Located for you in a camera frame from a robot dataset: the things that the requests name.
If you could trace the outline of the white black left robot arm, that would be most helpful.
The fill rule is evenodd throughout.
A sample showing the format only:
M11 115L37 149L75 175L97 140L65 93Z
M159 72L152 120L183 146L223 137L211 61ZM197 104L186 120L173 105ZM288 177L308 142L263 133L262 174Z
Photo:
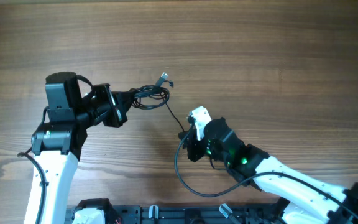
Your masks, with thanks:
M92 85L82 96L78 82L89 80L74 72L46 78L48 106L25 154L34 166L25 223L63 223L70 185L87 138L87 129L103 123L118 128L135 100L135 91L111 91L109 84Z

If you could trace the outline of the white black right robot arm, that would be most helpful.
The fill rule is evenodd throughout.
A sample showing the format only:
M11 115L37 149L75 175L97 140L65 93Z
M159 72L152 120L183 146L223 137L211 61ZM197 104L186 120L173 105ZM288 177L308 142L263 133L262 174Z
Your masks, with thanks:
M251 185L278 195L271 214L275 223L358 223L358 182L349 189L316 180L287 167L277 158L244 144L224 118L199 125L190 119L188 131L179 133L179 148L189 160L203 156L220 161L237 185Z

